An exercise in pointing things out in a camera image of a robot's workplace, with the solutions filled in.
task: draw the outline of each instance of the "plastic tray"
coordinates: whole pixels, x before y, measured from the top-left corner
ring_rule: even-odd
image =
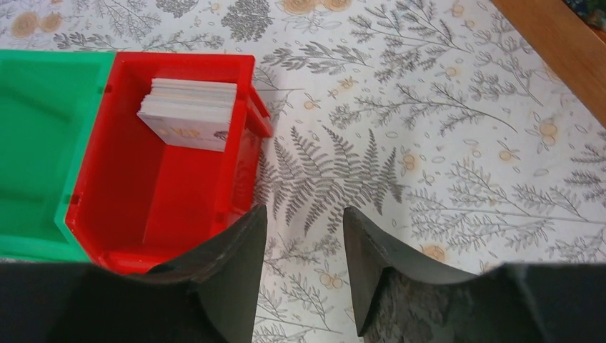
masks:
[[[64,217],[113,60],[0,50],[0,256],[89,260]]]
[[[66,216],[94,262],[146,272],[251,209],[261,140],[272,135],[253,68],[252,56],[116,54]],[[154,77],[238,85],[224,152],[168,146],[137,117]]]

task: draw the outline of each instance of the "green plastic container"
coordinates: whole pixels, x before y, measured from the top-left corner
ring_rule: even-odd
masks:
[[[0,257],[89,260],[64,219],[113,62],[0,50]]]

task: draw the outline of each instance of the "wooden edge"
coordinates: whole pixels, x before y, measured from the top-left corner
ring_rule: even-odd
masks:
[[[596,119],[606,125],[606,43],[563,0],[492,0]]]

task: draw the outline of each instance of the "stack of paper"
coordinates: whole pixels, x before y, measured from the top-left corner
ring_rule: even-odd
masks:
[[[153,79],[139,118],[168,145],[224,151],[236,84]]]

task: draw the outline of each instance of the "red bin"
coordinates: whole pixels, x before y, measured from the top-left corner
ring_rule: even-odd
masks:
[[[253,56],[116,54],[66,224],[92,261],[145,273],[251,209],[269,113],[252,86]],[[237,84],[224,152],[166,145],[137,116],[153,78]]]

